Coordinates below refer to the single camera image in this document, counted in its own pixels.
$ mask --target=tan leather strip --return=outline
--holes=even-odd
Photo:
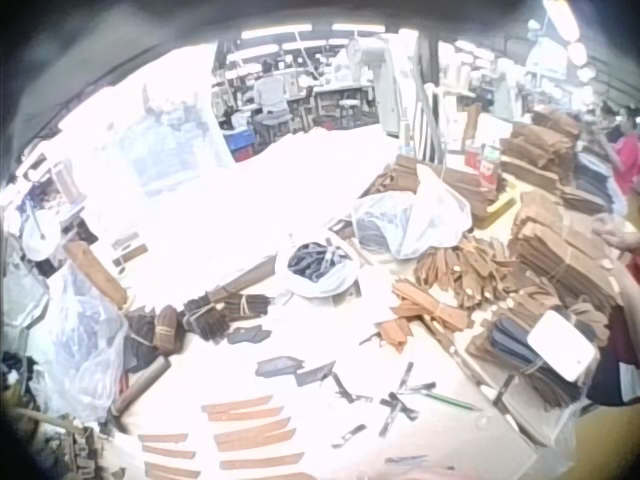
[[[249,480],[316,480],[316,477],[308,473],[287,473],[285,475],[274,475],[272,477],[250,478]]]
[[[258,437],[266,435],[268,433],[274,433],[283,428],[287,428],[291,417],[283,418],[282,420],[276,420],[274,422],[265,423],[257,427],[243,428],[242,430],[234,430],[233,432],[218,433],[213,436],[216,444],[232,442],[236,440],[244,440],[247,438]]]
[[[163,457],[184,458],[187,460],[192,460],[193,457],[196,456],[196,452],[192,452],[189,450],[171,450],[168,448],[158,448],[144,444],[142,445],[142,451],[146,453],[153,453],[154,455],[160,455]]]
[[[284,467],[300,463],[304,453],[294,453],[282,457],[252,458],[247,460],[223,460],[220,462],[220,470],[243,470],[252,468]]]
[[[150,473],[166,473],[167,475],[173,475],[183,478],[198,478],[200,471],[187,470],[186,468],[168,467],[166,465],[160,465],[158,463],[144,462],[144,469]]]
[[[142,443],[182,443],[187,437],[188,433],[172,433],[169,435],[138,435],[138,440]]]
[[[206,413],[222,413],[232,412],[234,410],[246,410],[247,408],[262,407],[268,404],[272,398],[273,395],[268,395],[266,397],[252,398],[251,400],[241,400],[239,402],[203,405],[202,411]]]
[[[263,410],[251,410],[249,412],[222,412],[209,413],[210,422],[238,422],[241,420],[258,420],[260,418],[277,417],[284,407],[265,408]]]
[[[275,445],[276,443],[287,442],[293,438],[296,429],[285,430],[284,432],[264,435],[258,438],[245,438],[242,440],[233,440],[231,442],[221,443],[218,445],[219,452],[237,452],[238,450],[251,450],[252,448],[266,447],[267,445]]]
[[[177,477],[170,477],[169,475],[164,475],[162,473],[152,472],[149,470],[145,470],[144,474],[151,480],[179,480]]]

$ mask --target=chair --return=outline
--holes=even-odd
[[[357,127],[362,122],[362,106],[360,100],[344,99],[338,102],[340,126],[347,127],[345,120],[351,119],[352,128]]]
[[[286,134],[293,132],[291,128],[291,119],[293,115],[287,113],[280,117],[270,118],[268,120],[263,120],[262,124],[267,127],[267,136],[269,144],[274,143],[278,139],[284,137]],[[282,126],[287,125],[287,130],[282,133]]]

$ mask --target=stack of leather pieces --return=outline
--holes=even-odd
[[[258,397],[248,400],[240,400],[229,403],[218,403],[211,405],[203,405],[202,411],[205,412],[210,422],[226,423],[226,422],[246,422],[250,420],[266,420],[260,425],[242,428],[232,431],[226,431],[214,435],[216,447],[220,453],[237,452],[243,450],[252,450],[262,448],[269,445],[276,445],[288,442],[295,435],[296,429],[287,429],[291,418],[277,417],[282,413],[283,407],[267,407],[272,395]],[[304,453],[294,453],[290,455],[277,457],[261,457],[255,458],[235,458],[220,461],[221,470],[245,470],[258,468],[274,468],[288,465],[296,465],[300,463],[304,457]],[[312,478],[307,474],[296,473],[292,476],[275,476],[269,478]]]
[[[138,440],[142,443],[142,451],[150,455],[159,457],[174,458],[181,460],[193,460],[196,456],[196,452],[192,450],[165,448],[167,443],[184,443],[188,438],[187,433],[172,433],[172,434],[151,434],[151,435],[138,435]],[[150,444],[162,444],[162,447],[150,445]],[[200,476],[199,470],[178,468],[169,465],[162,465],[155,462],[144,462],[145,475],[147,478],[164,480],[169,478],[198,478]]]
[[[391,310],[399,317],[429,317],[444,328],[459,332],[471,326],[469,314],[464,310],[439,302],[424,288],[409,280],[398,280],[393,292],[402,300],[400,306]]]
[[[398,155],[393,166],[378,175],[362,194],[362,197],[390,191],[416,193],[420,185],[417,162],[415,158]]]
[[[527,222],[511,246],[527,267],[555,285],[565,301],[577,301],[586,295],[607,316],[621,303],[604,268],[548,227]]]
[[[568,217],[562,215],[558,207],[540,192],[526,192],[521,196],[522,207],[513,222],[512,236],[515,238],[528,222],[544,225],[558,232],[566,242],[593,260],[607,258],[604,241],[591,233],[583,233]]]
[[[475,173],[454,168],[445,168],[443,173],[441,165],[428,164],[428,166],[438,178],[469,202],[471,213],[476,217],[486,217],[487,208],[498,199],[499,189],[487,187]]]
[[[575,320],[574,326],[585,338],[595,342],[596,335],[591,325]],[[529,346],[527,336],[530,331],[531,327],[516,318],[500,314],[488,331],[474,337],[467,351],[514,373],[525,372],[522,376],[552,408],[564,408],[575,403],[587,388],[594,365],[575,383],[568,382]]]
[[[586,215],[597,215],[599,213],[610,213],[611,205],[599,196],[578,190],[573,187],[563,187],[560,189],[562,202],[572,210],[582,212]]]
[[[419,286],[453,291],[458,306],[473,310],[485,302],[506,298],[504,280],[512,264],[506,247],[464,235],[458,246],[431,248],[418,260],[414,274]]]

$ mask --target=plastic bag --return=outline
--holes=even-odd
[[[64,269],[58,314],[49,327],[50,358],[32,387],[47,413],[99,421],[117,393],[128,326],[75,265],[67,262]]]
[[[296,275],[289,270],[289,259],[300,245],[309,242],[326,244],[327,238],[331,239],[331,243],[334,246],[344,250],[350,260],[336,265],[316,283]],[[296,295],[309,298],[330,297],[344,292],[356,281],[359,269],[360,262],[358,261],[356,252],[344,241],[328,231],[315,235],[301,236],[296,238],[295,241],[292,240],[289,245],[278,252],[275,265],[276,275],[282,279],[285,288],[291,290]]]
[[[363,248],[400,260],[429,247],[453,247],[471,227],[469,203],[428,167],[418,166],[420,186],[411,192],[386,192],[358,200],[353,225]]]

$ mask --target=fluorescent light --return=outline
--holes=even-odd
[[[458,40],[455,43],[455,46],[458,47],[460,50],[465,50],[467,52],[473,52],[477,48],[473,43],[467,42],[465,40]]]
[[[571,43],[567,46],[567,53],[569,54],[569,60],[574,65],[582,67],[587,63],[587,49],[581,42]]]
[[[474,60],[473,55],[471,55],[470,53],[458,53],[456,54],[456,57],[462,63],[473,63]]]
[[[496,55],[493,52],[485,50],[484,48],[476,48],[473,53],[476,55],[476,57],[480,57],[484,60],[492,61],[494,58],[496,58]]]
[[[348,38],[330,38],[329,45],[346,45],[349,43]]]
[[[282,49],[295,50],[297,48],[324,47],[326,44],[327,44],[326,40],[307,40],[303,42],[287,42],[282,44]]]
[[[265,35],[277,35],[279,33],[310,32],[313,27],[310,24],[304,25],[283,25],[280,27],[261,28],[260,30],[247,30],[242,32],[242,39],[264,37]]]
[[[578,41],[580,27],[566,0],[542,0],[542,3],[560,36],[567,42]]]
[[[398,30],[398,34],[402,35],[402,36],[406,36],[406,37],[415,38],[415,37],[418,36],[418,31],[417,30],[411,30],[409,28],[401,28],[400,30]]]
[[[357,30],[359,32],[375,32],[384,33],[386,28],[384,25],[355,25],[352,23],[334,23],[332,30]]]
[[[275,43],[269,45],[261,45],[259,47],[247,48],[240,50],[239,52],[230,53],[227,55],[227,63],[243,60],[245,58],[259,57],[260,55],[268,55],[269,53],[275,53],[280,50],[280,47]]]
[[[486,68],[487,70],[491,70],[491,62],[484,58],[476,59],[476,65],[480,68]]]

